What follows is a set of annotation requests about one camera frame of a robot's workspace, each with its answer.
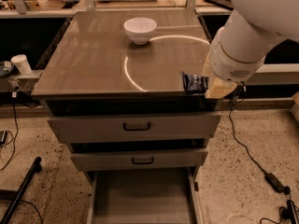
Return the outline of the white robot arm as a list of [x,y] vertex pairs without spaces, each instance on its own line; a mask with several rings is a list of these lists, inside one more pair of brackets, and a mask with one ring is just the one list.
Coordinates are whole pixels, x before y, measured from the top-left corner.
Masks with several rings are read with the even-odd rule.
[[216,33],[203,74],[207,98],[222,98],[248,80],[276,45],[299,39],[299,0],[232,0],[234,10]]

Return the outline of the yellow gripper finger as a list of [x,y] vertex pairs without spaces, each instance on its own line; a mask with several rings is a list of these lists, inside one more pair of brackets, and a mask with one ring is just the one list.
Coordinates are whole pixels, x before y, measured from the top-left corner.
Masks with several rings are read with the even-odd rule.
[[203,77],[210,77],[212,75],[212,71],[210,68],[210,60],[209,60],[209,56],[206,56],[204,65],[203,65],[203,69],[202,69],[202,76]]
[[220,99],[234,91],[237,87],[235,82],[222,80],[218,77],[210,77],[205,97],[209,99]]

